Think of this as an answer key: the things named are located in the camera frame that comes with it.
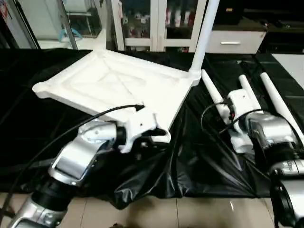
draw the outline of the drawer handle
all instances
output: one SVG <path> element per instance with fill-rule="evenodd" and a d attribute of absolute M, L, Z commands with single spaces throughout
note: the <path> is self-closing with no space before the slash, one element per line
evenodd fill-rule
<path fill-rule="evenodd" d="M 241 42 L 221 42 L 221 45 L 240 45 Z"/>

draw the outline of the cabinet drawer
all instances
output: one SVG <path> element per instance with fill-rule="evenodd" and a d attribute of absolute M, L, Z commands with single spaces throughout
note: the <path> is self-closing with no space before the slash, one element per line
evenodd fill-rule
<path fill-rule="evenodd" d="M 264 36 L 262 31 L 212 31 L 207 52 L 254 54 Z"/>

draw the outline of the white plastic tray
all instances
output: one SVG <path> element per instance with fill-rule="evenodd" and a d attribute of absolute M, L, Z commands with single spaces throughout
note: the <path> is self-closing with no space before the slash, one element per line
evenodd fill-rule
<path fill-rule="evenodd" d="M 53 98 L 88 114 L 120 105 L 145 104 L 169 129 L 184 98 L 200 76 L 126 56 L 95 50 L 45 82 L 33 86 L 39 98 Z M 124 109 L 104 119 L 125 122 L 135 112 Z"/>

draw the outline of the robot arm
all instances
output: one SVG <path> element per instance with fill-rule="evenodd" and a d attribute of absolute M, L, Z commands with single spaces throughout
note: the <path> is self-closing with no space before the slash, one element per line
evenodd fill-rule
<path fill-rule="evenodd" d="M 98 155 L 116 149 L 128 153 L 135 140 L 151 135 L 160 135 L 170 141 L 170 133 L 160 129 L 155 114 L 147 108 L 136 112 L 123 125 L 99 119 L 82 125 L 76 138 L 52 162 L 47 182 L 27 198 L 9 228 L 58 226 L 77 189 L 92 171 Z"/>
<path fill-rule="evenodd" d="M 271 177 L 276 226 L 304 227 L 304 156 L 291 125 L 271 114 L 251 113 L 239 123 L 257 142 Z"/>

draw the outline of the black cloth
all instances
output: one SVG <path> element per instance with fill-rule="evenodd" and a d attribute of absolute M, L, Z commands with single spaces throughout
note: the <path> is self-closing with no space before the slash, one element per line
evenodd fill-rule
<path fill-rule="evenodd" d="M 4 81 L 1 93 L 5 98 L 0 121 L 4 145 L 0 154 L 1 191 L 8 190 L 18 173 L 18 165 L 22 166 L 43 145 L 88 116 L 55 100 L 38 99 L 31 91 L 36 82 L 47 80 L 87 53 L 64 49 L 16 50 L 8 52 L 8 58 L 0 63 Z M 193 54 L 183 53 L 126 54 L 181 70 L 188 70 L 193 59 Z M 303 129 L 304 91 L 270 54 L 207 54 L 203 68 L 223 96 L 240 88 L 238 76 L 245 74 L 262 108 L 274 110 L 259 78 L 266 71 Z M 119 209 L 146 195 L 269 197 L 270 182 L 262 173 L 258 156 L 235 155 L 227 134 L 223 135 L 226 142 L 223 143 L 201 130 L 200 115 L 211 103 L 200 81 L 190 90 L 174 120 L 170 148 L 104 155 L 79 195 L 108 200 Z M 211 109 L 204 118 L 203 127 L 208 130 L 210 126 L 217 130 L 225 126 L 216 109 Z M 45 159 L 55 157 L 75 134 L 76 131 L 41 156 L 39 160 L 44 163 L 27 172 L 17 191 L 33 190 L 48 166 Z"/>

